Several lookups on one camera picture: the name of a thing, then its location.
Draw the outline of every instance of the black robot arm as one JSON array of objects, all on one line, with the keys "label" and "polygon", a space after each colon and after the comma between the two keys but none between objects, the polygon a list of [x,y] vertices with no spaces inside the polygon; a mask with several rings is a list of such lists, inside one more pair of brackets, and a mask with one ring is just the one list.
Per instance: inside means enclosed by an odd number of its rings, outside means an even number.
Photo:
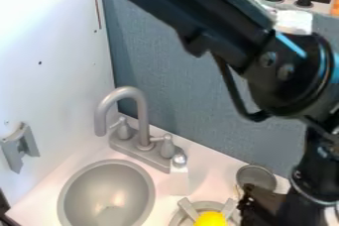
[{"label": "black robot arm", "polygon": [[[308,127],[306,150],[280,196],[249,186],[245,226],[324,225],[339,200],[339,58],[319,35],[285,35],[254,0],[130,0],[176,30],[188,52],[211,52],[238,112],[251,121],[293,118]],[[261,109],[249,113],[230,67],[246,78]]]}]

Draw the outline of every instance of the silver faucet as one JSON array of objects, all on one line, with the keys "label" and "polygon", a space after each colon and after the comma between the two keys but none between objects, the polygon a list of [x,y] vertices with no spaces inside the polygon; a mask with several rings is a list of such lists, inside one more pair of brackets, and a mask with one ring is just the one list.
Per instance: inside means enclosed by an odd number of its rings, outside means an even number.
[{"label": "silver faucet", "polygon": [[108,110],[119,100],[132,98],[137,102],[140,141],[138,148],[150,150],[154,144],[150,142],[150,124],[147,101],[143,91],[138,88],[125,86],[115,89],[108,94],[97,106],[94,112],[94,130],[97,136],[105,136],[107,133],[106,116]]},{"label": "silver faucet", "polygon": [[171,159],[176,154],[184,154],[184,151],[173,143],[171,134],[150,137],[147,102],[144,93],[138,88],[117,88],[99,103],[94,112],[95,134],[106,135],[108,110],[116,102],[125,98],[132,98],[137,102],[139,133],[129,126],[126,117],[121,116],[118,122],[111,126],[115,131],[109,139],[110,147],[158,170],[170,173]]}]

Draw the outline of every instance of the white countertop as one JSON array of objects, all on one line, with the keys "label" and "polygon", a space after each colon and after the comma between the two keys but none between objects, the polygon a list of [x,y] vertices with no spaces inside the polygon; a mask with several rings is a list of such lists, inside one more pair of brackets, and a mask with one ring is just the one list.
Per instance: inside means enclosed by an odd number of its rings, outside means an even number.
[{"label": "white countertop", "polygon": [[[132,127],[137,121],[129,118]],[[166,131],[151,127],[151,135],[160,136]],[[182,137],[173,135],[176,145],[182,147],[188,155],[188,168],[192,195],[190,201],[218,201],[224,203],[229,197],[237,199],[235,191],[237,170],[244,162],[213,151]],[[176,203],[182,196],[170,196],[167,183],[170,174],[162,173],[135,159],[115,152],[108,147],[107,138],[97,138],[86,148],[67,159],[40,182],[28,195],[15,204],[7,216],[22,226],[61,226],[57,218],[57,198],[66,181],[77,171],[94,162],[119,159],[128,160],[144,168],[153,179],[156,187],[156,203],[144,226],[167,226],[177,212]],[[288,181],[278,176],[277,192],[285,193]],[[330,225],[339,225],[332,211],[327,214]]]}]

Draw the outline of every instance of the white cabinet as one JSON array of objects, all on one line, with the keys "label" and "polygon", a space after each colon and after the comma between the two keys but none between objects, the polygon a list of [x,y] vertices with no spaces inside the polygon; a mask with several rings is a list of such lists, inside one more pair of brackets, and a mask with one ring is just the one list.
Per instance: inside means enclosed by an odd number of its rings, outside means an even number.
[{"label": "white cabinet", "polygon": [[0,137],[24,121],[41,153],[16,174],[0,150],[0,188],[13,205],[91,141],[93,109],[114,82],[101,0],[0,4]]}]

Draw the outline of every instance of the faucet handle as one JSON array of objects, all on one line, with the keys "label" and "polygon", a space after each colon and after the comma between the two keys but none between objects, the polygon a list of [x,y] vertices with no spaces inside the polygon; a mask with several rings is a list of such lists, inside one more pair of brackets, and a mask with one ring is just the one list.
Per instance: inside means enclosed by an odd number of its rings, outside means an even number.
[{"label": "faucet handle", "polygon": [[119,140],[129,140],[133,136],[133,130],[128,124],[125,116],[120,116],[119,120],[109,128],[116,129],[115,132]]},{"label": "faucet handle", "polygon": [[161,155],[165,159],[171,159],[175,155],[175,144],[171,134],[164,134],[161,137],[151,138],[152,143],[163,142],[161,147]]}]

